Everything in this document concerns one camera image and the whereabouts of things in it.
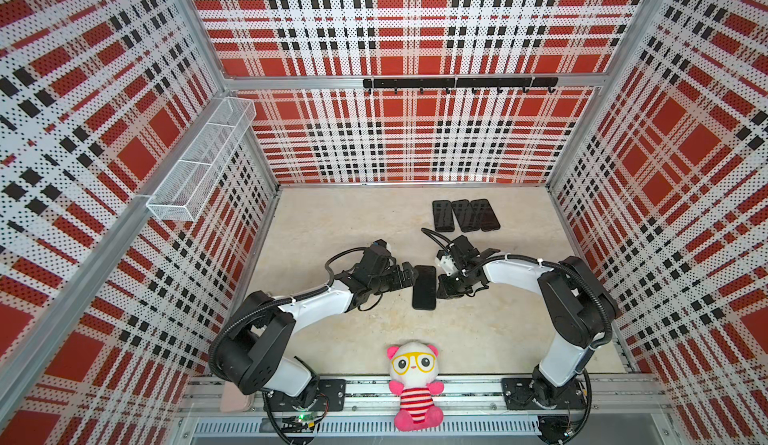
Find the black phone case top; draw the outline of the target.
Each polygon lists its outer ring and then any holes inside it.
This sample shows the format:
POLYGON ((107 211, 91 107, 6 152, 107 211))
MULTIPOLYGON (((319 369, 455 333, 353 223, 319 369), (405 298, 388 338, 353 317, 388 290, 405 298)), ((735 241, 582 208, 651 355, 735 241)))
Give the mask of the black phone case top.
POLYGON ((420 311, 434 311, 437 305, 437 273, 434 266, 414 267, 416 278, 412 289, 412 307, 420 311))

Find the black phone case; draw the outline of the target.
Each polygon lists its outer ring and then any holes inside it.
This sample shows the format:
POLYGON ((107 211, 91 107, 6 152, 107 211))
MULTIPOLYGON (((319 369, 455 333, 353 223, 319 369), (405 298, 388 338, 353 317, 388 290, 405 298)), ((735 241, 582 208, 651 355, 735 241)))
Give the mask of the black phone case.
POLYGON ((455 230, 452 203, 450 200, 434 200, 432 202, 434 230, 439 233, 455 230))
POLYGON ((412 289, 412 307, 420 311, 434 311, 437 305, 437 273, 434 266, 414 267, 416 278, 412 289))
POLYGON ((451 208, 462 232, 473 232, 480 229, 478 215, 468 199, 459 199, 451 202, 451 208))

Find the white-edged phone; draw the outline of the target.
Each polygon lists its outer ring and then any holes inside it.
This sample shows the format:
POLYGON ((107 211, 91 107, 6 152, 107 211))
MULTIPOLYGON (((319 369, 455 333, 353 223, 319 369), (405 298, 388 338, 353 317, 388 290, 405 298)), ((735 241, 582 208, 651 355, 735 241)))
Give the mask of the white-edged phone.
POLYGON ((470 204, 480 230, 490 232, 501 228, 498 217, 488 199, 475 199, 472 200, 470 204))

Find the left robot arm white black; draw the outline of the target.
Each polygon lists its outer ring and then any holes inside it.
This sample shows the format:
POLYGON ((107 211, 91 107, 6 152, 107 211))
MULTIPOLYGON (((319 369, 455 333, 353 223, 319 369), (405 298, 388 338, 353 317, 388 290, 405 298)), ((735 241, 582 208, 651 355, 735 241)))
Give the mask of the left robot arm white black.
POLYGON ((370 274, 341 272, 329 284, 294 296, 250 294, 210 346, 209 369, 244 395, 281 392, 297 398, 314 387, 316 374, 285 352, 291 337, 321 320, 342 315, 368 298, 415 285, 419 273, 410 263, 385 263, 370 274))

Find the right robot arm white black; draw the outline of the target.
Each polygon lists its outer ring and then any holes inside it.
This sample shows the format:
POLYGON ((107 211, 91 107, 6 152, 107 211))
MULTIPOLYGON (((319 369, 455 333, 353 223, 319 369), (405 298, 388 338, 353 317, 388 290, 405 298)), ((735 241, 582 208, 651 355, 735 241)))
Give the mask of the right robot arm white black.
POLYGON ((551 387, 565 386, 584 370, 595 351, 612 341, 619 307, 579 257, 558 262, 515 254, 454 258, 439 251, 435 262, 443 271, 438 277, 439 299, 472 296, 490 284, 517 287, 542 298, 555 335, 536 372, 551 387))

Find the pink phone case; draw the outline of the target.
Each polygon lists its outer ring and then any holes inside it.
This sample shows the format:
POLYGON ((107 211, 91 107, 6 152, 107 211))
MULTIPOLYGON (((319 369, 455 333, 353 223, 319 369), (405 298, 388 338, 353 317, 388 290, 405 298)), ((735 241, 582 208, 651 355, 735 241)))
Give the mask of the pink phone case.
POLYGON ((243 413, 250 411, 254 397, 243 394, 232 382, 225 382, 220 401, 221 413, 243 413))

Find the pink panda plush toy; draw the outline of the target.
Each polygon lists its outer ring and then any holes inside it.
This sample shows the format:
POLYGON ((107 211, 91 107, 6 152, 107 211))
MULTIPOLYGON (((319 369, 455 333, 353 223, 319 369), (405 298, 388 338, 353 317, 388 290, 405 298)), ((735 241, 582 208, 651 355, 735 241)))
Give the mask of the pink panda plush toy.
POLYGON ((445 385, 438 380, 437 347, 411 341, 390 346, 386 354, 390 363, 388 387, 400 400, 395 428, 410 432, 441 425, 444 412, 434 397, 444 392, 445 385))

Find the aluminium front rail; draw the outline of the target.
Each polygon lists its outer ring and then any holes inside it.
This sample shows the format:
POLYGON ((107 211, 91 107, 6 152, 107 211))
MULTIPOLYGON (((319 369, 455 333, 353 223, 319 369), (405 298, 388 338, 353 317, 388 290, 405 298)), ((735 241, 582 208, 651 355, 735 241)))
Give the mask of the aluminium front rail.
POLYGON ((403 385, 388 375, 325 376, 314 400, 303 406, 297 397, 269 391, 278 413, 313 408, 347 415, 393 416, 403 408, 437 407, 445 415, 580 412, 587 402, 594 413, 656 413, 672 408, 659 382, 645 374, 592 373, 579 377, 557 397, 527 375, 441 375, 428 385, 403 385))

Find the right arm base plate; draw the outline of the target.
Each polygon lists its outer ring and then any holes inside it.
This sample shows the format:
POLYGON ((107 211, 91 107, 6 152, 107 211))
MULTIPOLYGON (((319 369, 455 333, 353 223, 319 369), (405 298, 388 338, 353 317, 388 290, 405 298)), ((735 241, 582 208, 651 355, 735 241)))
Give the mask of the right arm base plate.
POLYGON ((508 410, 583 411, 586 396, 577 378, 555 387, 543 378, 503 378, 502 397, 508 410))

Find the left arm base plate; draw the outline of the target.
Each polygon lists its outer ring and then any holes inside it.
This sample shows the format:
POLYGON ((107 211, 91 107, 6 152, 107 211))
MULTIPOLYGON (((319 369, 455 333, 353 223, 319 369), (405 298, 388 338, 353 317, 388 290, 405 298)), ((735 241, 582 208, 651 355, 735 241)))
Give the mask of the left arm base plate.
POLYGON ((264 410, 273 412, 338 412, 344 409, 347 382, 339 378, 314 378, 297 397, 269 391, 264 410))

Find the black hook rail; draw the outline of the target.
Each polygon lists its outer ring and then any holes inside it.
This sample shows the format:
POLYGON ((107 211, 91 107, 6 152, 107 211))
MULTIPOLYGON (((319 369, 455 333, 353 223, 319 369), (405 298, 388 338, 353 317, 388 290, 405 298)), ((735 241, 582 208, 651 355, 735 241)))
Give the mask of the black hook rail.
POLYGON ((544 88, 548 91, 554 89, 559 82, 558 77, 534 77, 534 76, 522 76, 522 77, 507 77, 507 78, 375 78, 375 79, 363 79, 362 85, 366 90, 374 89, 387 89, 387 90, 404 90, 404 89, 457 89, 457 88, 493 88, 493 89, 505 89, 514 88, 527 91, 531 88, 544 88))

